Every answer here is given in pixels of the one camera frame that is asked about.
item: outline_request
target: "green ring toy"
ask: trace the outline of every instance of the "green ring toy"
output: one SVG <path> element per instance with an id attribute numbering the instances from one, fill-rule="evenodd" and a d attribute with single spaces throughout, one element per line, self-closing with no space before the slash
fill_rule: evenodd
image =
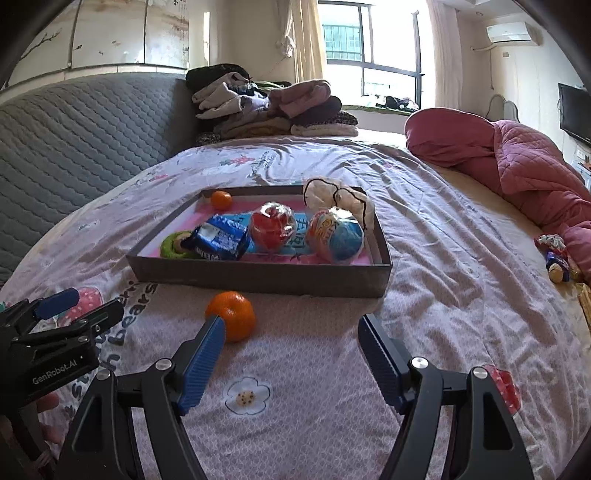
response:
<path id="1" fill-rule="evenodd" d="M 188 233 L 190 235 L 192 232 L 174 232 L 174 233 L 171 233 L 168 237 L 166 237 L 163 240 L 162 244 L 160 245 L 160 257 L 161 258 L 176 259 L 176 258 L 196 258 L 197 257 L 197 255 L 192 252 L 184 252 L 184 253 L 179 254 L 174 250 L 174 246 L 173 246 L 174 240 L 181 233 Z"/>

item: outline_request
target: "blue gripper pad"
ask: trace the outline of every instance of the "blue gripper pad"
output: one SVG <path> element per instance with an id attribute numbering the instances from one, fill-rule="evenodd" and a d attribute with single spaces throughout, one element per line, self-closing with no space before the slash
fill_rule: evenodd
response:
<path id="1" fill-rule="evenodd" d="M 180 375 L 176 401 L 180 415 L 186 415 L 199 405 L 225 341 L 224 321 L 220 317 L 211 317 L 195 339 L 184 342 L 174 354 L 175 370 Z"/>
<path id="2" fill-rule="evenodd" d="M 68 288 L 51 297 L 41 300 L 35 308 L 38 320 L 48 320 L 58 313 L 65 312 L 78 305 L 80 294 L 75 288 Z"/>
<path id="3" fill-rule="evenodd" d="M 400 415 L 404 415 L 414 401 L 410 371 L 406 364 L 410 360 L 410 354 L 407 359 L 405 354 L 408 352 L 404 347 L 403 352 L 397 352 L 395 343 L 376 324 L 375 317 L 373 319 L 370 322 L 368 316 L 364 316 L 359 320 L 359 344 L 385 402 Z"/>

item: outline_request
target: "window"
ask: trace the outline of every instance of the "window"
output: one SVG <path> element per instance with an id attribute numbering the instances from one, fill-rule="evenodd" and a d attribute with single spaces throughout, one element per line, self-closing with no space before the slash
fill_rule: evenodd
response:
<path id="1" fill-rule="evenodd" d="M 363 95 L 390 95 L 409 97 L 420 107 L 418 11 L 333 0 L 318 3 L 327 79 L 343 103 Z"/>

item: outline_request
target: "electrical outlet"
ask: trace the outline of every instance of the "electrical outlet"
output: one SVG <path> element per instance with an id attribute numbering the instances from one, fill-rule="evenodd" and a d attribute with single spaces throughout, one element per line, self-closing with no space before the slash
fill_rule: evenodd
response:
<path id="1" fill-rule="evenodd" d="M 583 160 L 585 163 L 589 163 L 589 161 L 591 160 L 589 158 L 589 154 L 587 152 L 581 150 L 580 148 L 577 148 L 575 155 L 579 160 Z"/>

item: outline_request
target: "gray cardboard box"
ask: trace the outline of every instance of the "gray cardboard box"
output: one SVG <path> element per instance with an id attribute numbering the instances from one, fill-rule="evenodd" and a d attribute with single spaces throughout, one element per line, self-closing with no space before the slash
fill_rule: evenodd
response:
<path id="1" fill-rule="evenodd" d="M 301 186 L 262 186 L 228 188 L 232 196 L 299 195 Z M 191 285 L 217 290 L 257 293 L 313 295 L 317 297 L 380 298 L 384 295 L 392 262 L 378 218 L 374 218 L 372 265 L 303 265 L 241 261 L 141 257 L 139 253 L 178 215 L 215 190 L 202 190 L 142 238 L 127 254 L 139 281 Z"/>

